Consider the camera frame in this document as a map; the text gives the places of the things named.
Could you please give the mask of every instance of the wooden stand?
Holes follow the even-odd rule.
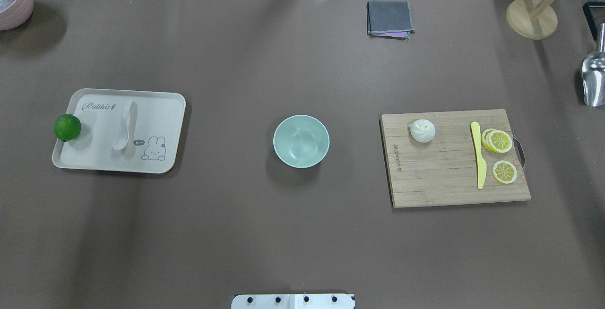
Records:
[[[557,14],[551,8],[554,0],[514,0],[506,8],[506,21],[519,35],[543,40],[555,33]]]

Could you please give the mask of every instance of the light green bowl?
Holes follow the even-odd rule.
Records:
[[[306,169],[319,163],[328,153],[330,136],[326,126],[309,115],[293,115],[279,124],[273,135],[273,148],[284,163]]]

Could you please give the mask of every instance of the bunny illustration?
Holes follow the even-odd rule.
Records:
[[[166,160],[166,138],[150,137],[142,160]]]

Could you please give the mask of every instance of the white bracket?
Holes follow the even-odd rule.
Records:
[[[231,309],[355,309],[354,294],[237,295]]]

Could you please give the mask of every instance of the bowl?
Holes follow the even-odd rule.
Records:
[[[275,154],[297,169],[317,165],[329,147],[330,136],[326,126],[309,115],[293,115],[285,119],[273,135]]]
[[[13,29],[27,21],[32,15],[34,0],[14,0],[0,12],[0,31]]]

